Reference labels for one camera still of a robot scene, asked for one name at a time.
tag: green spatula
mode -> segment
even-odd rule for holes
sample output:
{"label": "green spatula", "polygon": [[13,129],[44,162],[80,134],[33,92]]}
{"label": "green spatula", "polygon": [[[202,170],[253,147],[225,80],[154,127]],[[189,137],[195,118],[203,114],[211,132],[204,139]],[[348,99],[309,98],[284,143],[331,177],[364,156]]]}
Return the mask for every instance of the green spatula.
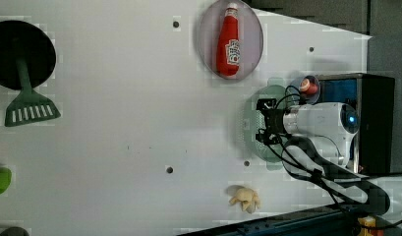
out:
{"label": "green spatula", "polygon": [[32,89],[24,50],[17,38],[13,40],[13,46],[22,89],[7,107],[5,126],[14,127],[60,117],[53,101]]}

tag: white tabletop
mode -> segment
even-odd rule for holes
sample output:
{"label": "white tabletop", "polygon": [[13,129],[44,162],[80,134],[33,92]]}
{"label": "white tabletop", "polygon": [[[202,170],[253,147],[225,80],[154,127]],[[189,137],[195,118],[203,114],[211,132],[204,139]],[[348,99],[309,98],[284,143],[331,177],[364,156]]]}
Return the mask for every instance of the white tabletop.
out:
{"label": "white tabletop", "polygon": [[[196,48],[212,2],[0,1],[0,16],[26,16],[55,39],[55,79],[38,91],[62,112],[6,128],[17,93],[0,87],[0,164],[14,171],[0,196],[0,232],[175,235],[331,204],[245,148],[241,108],[271,77],[365,72],[368,37],[257,11],[261,61],[231,83],[209,72]],[[261,209],[229,206],[234,185],[257,190]]]}

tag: ketchup bottle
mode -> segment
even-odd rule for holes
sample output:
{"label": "ketchup bottle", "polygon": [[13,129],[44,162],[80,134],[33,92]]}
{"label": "ketchup bottle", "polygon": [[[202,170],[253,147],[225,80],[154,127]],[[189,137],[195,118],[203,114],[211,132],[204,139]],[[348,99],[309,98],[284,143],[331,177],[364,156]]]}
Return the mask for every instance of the ketchup bottle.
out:
{"label": "ketchup bottle", "polygon": [[223,76],[237,74],[240,67],[240,42],[238,40],[238,10],[236,3],[230,3],[216,50],[216,69]]}

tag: black cable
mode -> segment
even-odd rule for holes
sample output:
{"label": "black cable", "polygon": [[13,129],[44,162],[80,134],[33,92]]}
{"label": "black cable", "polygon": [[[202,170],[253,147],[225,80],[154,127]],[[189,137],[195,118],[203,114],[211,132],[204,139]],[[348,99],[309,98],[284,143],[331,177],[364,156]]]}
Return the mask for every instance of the black cable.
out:
{"label": "black cable", "polygon": [[[271,146],[268,146],[270,148],[270,150],[277,156],[279,157],[281,160],[285,161],[286,163],[290,164],[291,166],[294,166],[300,170],[303,170],[311,175],[314,175],[314,173],[308,169],[306,169],[306,167],[304,165],[302,165],[295,157],[292,156],[292,154],[286,149],[286,147],[282,144],[282,140],[280,138],[279,134],[275,134],[277,137],[277,140],[279,142],[279,144],[282,146],[283,150],[290,156],[290,158],[292,158],[296,163],[298,163],[298,165],[293,164],[292,162],[288,161],[287,159],[285,159],[284,157],[282,157],[280,154],[278,154]],[[323,182],[323,180],[321,178],[323,178],[323,176],[319,176],[318,177],[320,179],[320,183],[321,185],[324,187],[324,190],[326,190],[326,192],[328,192],[329,196],[333,199],[333,201],[335,202],[335,205],[338,207],[338,209],[344,214],[344,216],[348,219],[350,219],[351,221],[354,221],[354,218],[352,218],[346,211],[345,209],[341,206],[340,203],[338,203],[338,201],[335,199],[335,197],[333,196],[332,192],[329,190],[329,187],[326,185],[325,182]],[[370,229],[370,230],[382,230],[382,229],[387,229],[387,228],[394,228],[397,225],[402,223],[402,219],[389,224],[389,225],[385,225],[385,226],[379,226],[379,227],[369,227],[366,225],[361,224],[360,222],[356,222],[358,224],[358,226],[362,227],[362,228],[366,228],[366,229]]]}
{"label": "black cable", "polygon": [[281,156],[279,153],[277,153],[277,152],[273,149],[273,147],[268,146],[268,148],[270,148],[271,152],[273,152],[273,154],[275,154],[275,155],[276,155],[279,159],[281,159],[282,161],[285,161],[286,163],[290,164],[290,165],[293,166],[293,167],[296,167],[296,168],[298,168],[298,169],[302,169],[302,167],[300,167],[299,165],[292,163],[290,160],[285,159],[283,156]]}
{"label": "black cable", "polygon": [[277,107],[279,106],[279,104],[280,104],[284,99],[289,98],[289,97],[291,97],[291,96],[299,96],[300,98],[302,98],[300,95],[295,94],[295,93],[285,95],[285,96],[283,96],[280,100],[277,101],[276,106],[275,106],[275,109],[277,109]]}
{"label": "black cable", "polygon": [[294,87],[294,86],[288,86],[288,87],[286,87],[286,89],[284,90],[284,94],[285,94],[285,95],[286,95],[286,92],[288,91],[289,88],[292,88],[292,89],[296,90],[296,91],[298,92],[298,94],[301,93],[298,88],[296,88],[296,87]]}

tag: black spatula handle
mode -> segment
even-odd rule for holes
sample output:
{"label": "black spatula handle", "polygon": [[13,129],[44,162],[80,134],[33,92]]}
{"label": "black spatula handle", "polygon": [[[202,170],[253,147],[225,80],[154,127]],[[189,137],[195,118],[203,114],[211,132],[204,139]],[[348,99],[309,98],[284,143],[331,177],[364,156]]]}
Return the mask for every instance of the black spatula handle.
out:
{"label": "black spatula handle", "polygon": [[29,67],[26,63],[23,46],[18,38],[13,39],[13,47],[21,87],[23,90],[32,90],[31,83],[29,82]]}

